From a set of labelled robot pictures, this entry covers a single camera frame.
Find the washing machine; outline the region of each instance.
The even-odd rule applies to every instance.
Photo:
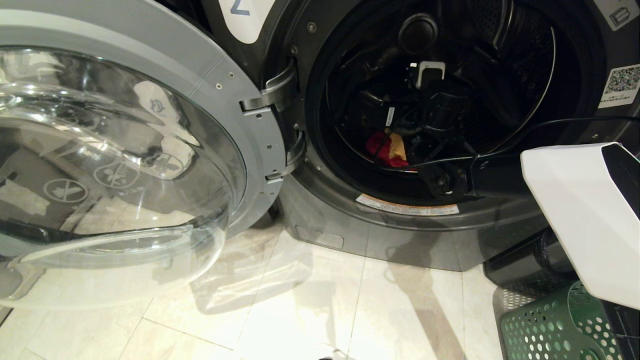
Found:
[[[613,117],[513,139],[637,115],[639,13],[634,0],[3,1],[0,305],[181,286],[273,206],[300,240],[480,264],[547,224],[532,200],[478,196],[469,154],[637,147]]]

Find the cable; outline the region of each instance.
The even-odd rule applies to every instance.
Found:
[[[551,120],[551,121],[546,121],[546,122],[541,122],[539,124],[533,125],[531,127],[528,127],[527,129],[524,129],[523,131],[520,132],[520,134],[518,136],[516,136],[514,139],[512,139],[512,141],[509,142],[509,145],[503,147],[502,149],[493,151],[493,152],[487,152],[486,154],[480,154],[480,155],[476,155],[476,156],[472,156],[472,155],[467,155],[467,156],[458,156],[455,158],[444,158],[444,159],[439,159],[439,160],[429,160],[429,161],[425,161],[423,163],[418,163],[415,165],[409,165],[406,167],[380,167],[383,170],[388,170],[388,171],[403,171],[403,170],[412,170],[415,168],[419,168],[419,167],[426,167],[429,165],[437,165],[437,164],[441,164],[441,163],[448,163],[448,162],[453,162],[453,161],[463,161],[463,160],[474,160],[474,159],[479,159],[479,158],[486,158],[488,156],[496,156],[496,155],[501,155],[504,154],[505,152],[508,152],[510,150],[512,150],[514,147],[516,147],[516,145],[518,145],[518,143],[520,143],[520,141],[527,136],[531,131],[534,131],[535,129],[539,129],[543,126],[547,126],[547,125],[554,125],[554,124],[563,124],[566,122],[580,122],[580,121],[601,121],[601,120],[626,120],[626,121],[636,121],[636,122],[640,122],[640,118],[638,117],[631,117],[631,116],[592,116],[592,117],[570,117],[567,119],[557,119],[557,120]]]

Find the washing machine door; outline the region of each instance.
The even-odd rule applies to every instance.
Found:
[[[161,5],[5,0],[0,34],[0,305],[186,284],[278,195],[263,94]]]

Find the green laundry basket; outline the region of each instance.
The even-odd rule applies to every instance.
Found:
[[[509,360],[623,360],[600,300],[579,281],[502,316]]]

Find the tile floor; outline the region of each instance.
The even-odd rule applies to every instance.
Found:
[[[16,309],[1,360],[499,360],[495,285],[296,241],[277,222],[229,240],[173,293],[82,311]]]

